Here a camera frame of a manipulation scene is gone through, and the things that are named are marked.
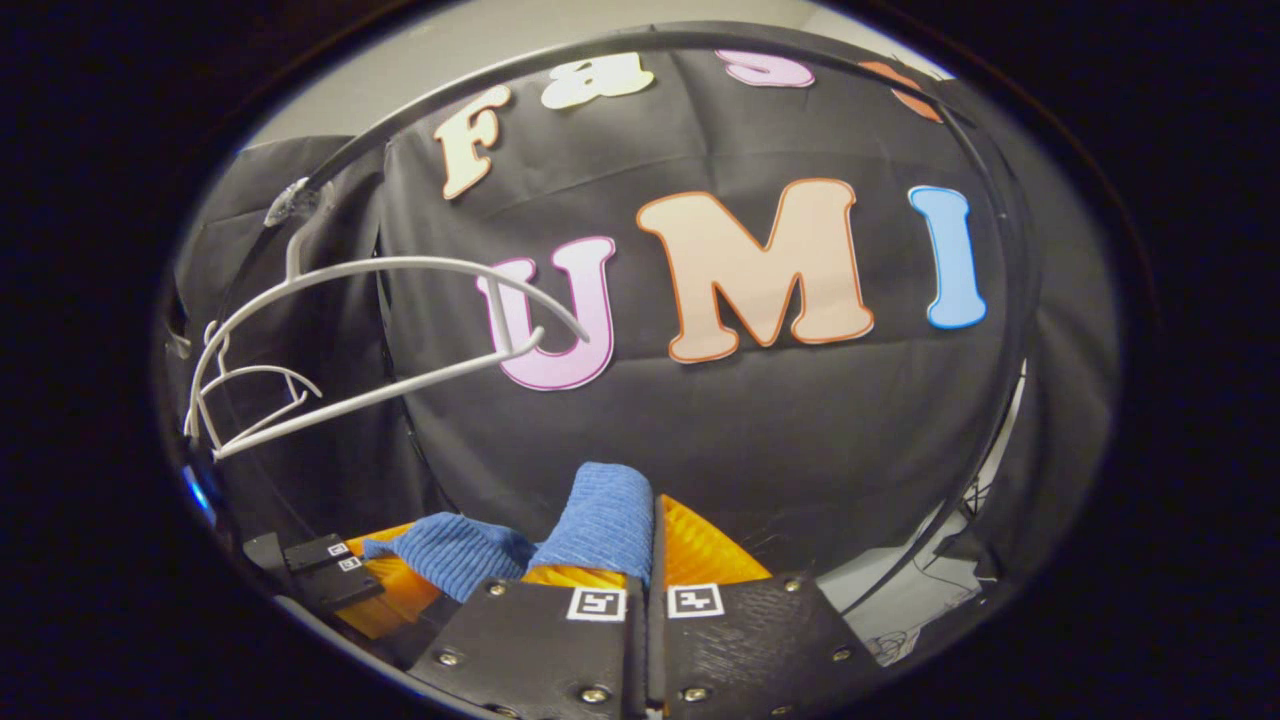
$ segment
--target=bolt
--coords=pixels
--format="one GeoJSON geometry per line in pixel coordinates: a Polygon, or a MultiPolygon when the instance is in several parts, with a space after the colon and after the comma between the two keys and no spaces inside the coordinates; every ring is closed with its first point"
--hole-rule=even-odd
{"type": "Polygon", "coordinates": [[[609,692],[605,691],[604,688],[586,688],[585,691],[579,693],[577,697],[582,698],[582,702],[589,702],[591,705],[600,705],[602,702],[609,700],[609,692]]]}

